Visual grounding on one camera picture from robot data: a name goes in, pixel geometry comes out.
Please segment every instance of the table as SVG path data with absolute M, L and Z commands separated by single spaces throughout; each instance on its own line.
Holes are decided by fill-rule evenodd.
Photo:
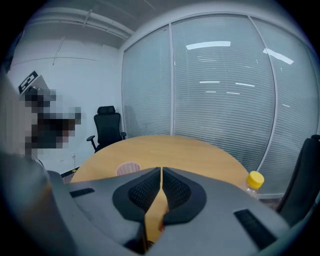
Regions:
M 125 162 L 136 162 L 142 170 L 172 167 L 240 188 L 248 176 L 246 169 L 234 157 L 209 143 L 176 135 L 147 135 L 122 140 L 101 149 L 80 166 L 71 182 L 114 177 L 117 167 Z M 159 225 L 167 208 L 166 195 L 160 189 L 145 215 L 148 240 L 155 242 L 161 235 Z

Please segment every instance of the floor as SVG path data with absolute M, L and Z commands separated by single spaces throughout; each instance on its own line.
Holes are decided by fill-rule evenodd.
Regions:
M 75 174 L 71 174 L 71 175 L 68 175 L 66 177 L 63 177 L 62 180 L 65 184 L 67 183 L 70 183 L 71 182 L 71 179 L 73 178 Z M 273 210 L 276 210 L 280 201 L 281 201 L 281 198 L 279 199 L 261 199 L 260 200 L 262 203 L 266 204 L 268 207 L 270 207 L 271 209 Z

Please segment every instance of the chair armrest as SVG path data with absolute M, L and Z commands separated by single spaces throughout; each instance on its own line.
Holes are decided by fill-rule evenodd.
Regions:
M 89 142 L 89 141 L 91 141 L 94 137 L 96 137 L 96 136 L 95 136 L 95 135 L 91 135 L 90 137 L 88 137 L 88 138 L 86 139 L 86 141 Z
M 123 140 L 125 140 L 126 136 L 127 136 L 127 133 L 122 131 L 122 132 L 120 132 L 120 135 L 122 136 Z

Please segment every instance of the black baseboard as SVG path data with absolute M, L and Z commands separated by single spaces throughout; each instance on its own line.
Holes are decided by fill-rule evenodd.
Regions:
M 62 174 L 61 174 L 61 178 L 64 178 L 64 177 L 67 177 L 67 176 L 73 174 L 73 173 L 74 173 L 73 170 L 78 170 L 79 167 L 74 168 L 74 169 L 72 169 L 72 170 L 68 170 L 67 172 L 62 173 Z

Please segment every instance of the black slot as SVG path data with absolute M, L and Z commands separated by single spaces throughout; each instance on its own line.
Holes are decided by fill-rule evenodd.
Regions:
M 93 188 L 91 188 L 91 187 L 88 187 L 88 188 L 83 188 L 83 189 L 71 191 L 70 195 L 73 198 L 76 198 L 76 197 L 81 197 L 81 196 L 84 196 L 86 194 L 90 194 L 90 193 L 93 193 L 93 192 L 95 192 L 95 190 Z
M 234 215 L 260 250 L 276 241 L 276 238 L 248 209 L 236 211 Z

